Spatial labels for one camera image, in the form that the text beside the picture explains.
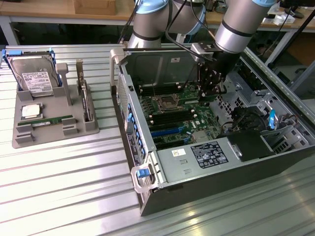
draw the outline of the metal workbench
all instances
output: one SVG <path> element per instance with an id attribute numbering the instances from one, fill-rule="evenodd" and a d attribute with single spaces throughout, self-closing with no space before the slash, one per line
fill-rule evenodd
<path id="1" fill-rule="evenodd" d="M 16 82 L 0 69 L 0 235 L 305 235 L 315 233 L 315 158 L 281 175 L 141 217 L 109 91 L 116 45 L 15 46 L 84 60 L 100 133 L 13 149 Z"/>

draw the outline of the robotic arm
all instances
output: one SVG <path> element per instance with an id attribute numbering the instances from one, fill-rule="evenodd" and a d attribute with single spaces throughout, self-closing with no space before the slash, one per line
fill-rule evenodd
<path id="1" fill-rule="evenodd" d="M 160 37 L 166 29 L 168 32 L 181 34 L 195 34 L 200 29 L 201 25 L 193 15 L 191 4 L 199 20 L 203 22 L 203 0 L 168 1 L 171 0 L 140 1 L 128 47 L 160 47 Z M 154 7 L 145 8 L 145 3 L 149 3 L 146 6 L 153 4 Z M 226 75 L 233 69 L 240 53 L 244 51 L 274 3 L 276 0 L 230 0 L 214 43 L 193 43 L 191 50 L 182 46 L 197 62 L 200 99 L 226 93 L 223 85 Z"/>

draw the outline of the motherboard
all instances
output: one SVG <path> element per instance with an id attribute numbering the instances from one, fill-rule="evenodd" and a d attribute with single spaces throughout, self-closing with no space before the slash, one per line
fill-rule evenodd
<path id="1" fill-rule="evenodd" d="M 209 108 L 216 97 L 198 101 L 198 93 L 194 82 L 139 86 L 138 98 L 158 150 L 212 140 L 221 133 L 218 117 Z"/>

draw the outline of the hard drive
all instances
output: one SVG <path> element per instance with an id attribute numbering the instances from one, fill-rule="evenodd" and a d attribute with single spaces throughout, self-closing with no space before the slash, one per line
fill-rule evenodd
<path id="1" fill-rule="evenodd" d="M 2 57 L 12 70 L 19 90 L 29 90 L 33 97 L 53 95 L 53 88 L 61 86 L 55 69 L 55 54 L 50 52 L 22 53 L 11 51 Z"/>

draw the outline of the metal panel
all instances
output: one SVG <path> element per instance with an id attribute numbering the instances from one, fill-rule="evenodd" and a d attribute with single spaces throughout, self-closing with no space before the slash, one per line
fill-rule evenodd
<path id="1" fill-rule="evenodd" d="M 2 63 L 1 235 L 265 236 L 305 235 L 315 230 L 314 158 L 278 176 L 141 217 L 108 94 L 109 74 L 105 71 L 109 60 L 92 58 L 94 51 L 105 55 L 113 47 L 116 45 L 53 46 L 58 58 L 67 54 L 63 57 L 71 65 L 77 58 L 72 53 L 83 57 L 101 131 L 34 147 L 11 147 L 16 83 Z M 75 74 L 69 81 L 75 81 Z"/>

